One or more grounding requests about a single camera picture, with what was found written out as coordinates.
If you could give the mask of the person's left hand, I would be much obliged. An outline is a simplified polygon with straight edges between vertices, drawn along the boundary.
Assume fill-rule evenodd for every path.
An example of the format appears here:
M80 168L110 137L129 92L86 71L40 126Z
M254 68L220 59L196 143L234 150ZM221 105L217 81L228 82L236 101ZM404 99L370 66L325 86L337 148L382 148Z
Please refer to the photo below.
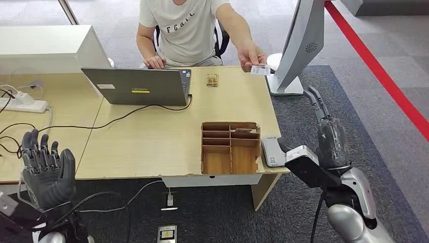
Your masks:
M251 72L254 65L266 65L267 56L253 41L243 42L238 48L238 59L244 72Z

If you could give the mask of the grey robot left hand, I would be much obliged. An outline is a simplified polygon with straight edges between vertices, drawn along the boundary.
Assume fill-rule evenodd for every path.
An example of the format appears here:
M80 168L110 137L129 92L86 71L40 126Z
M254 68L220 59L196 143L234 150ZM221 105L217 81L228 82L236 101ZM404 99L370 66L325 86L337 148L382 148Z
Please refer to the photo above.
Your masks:
M26 132L22 139L22 171L31 202L40 210L54 208L75 196L75 157L70 149L58 151L59 143L48 145L47 134Z

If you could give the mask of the person's right hand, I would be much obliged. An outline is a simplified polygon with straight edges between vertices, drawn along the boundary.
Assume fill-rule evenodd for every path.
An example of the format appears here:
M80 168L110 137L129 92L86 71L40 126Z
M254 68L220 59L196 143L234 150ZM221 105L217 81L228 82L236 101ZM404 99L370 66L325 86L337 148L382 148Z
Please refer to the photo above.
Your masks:
M166 60L160 56L153 56L144 60L144 64L149 69L164 69L166 67Z

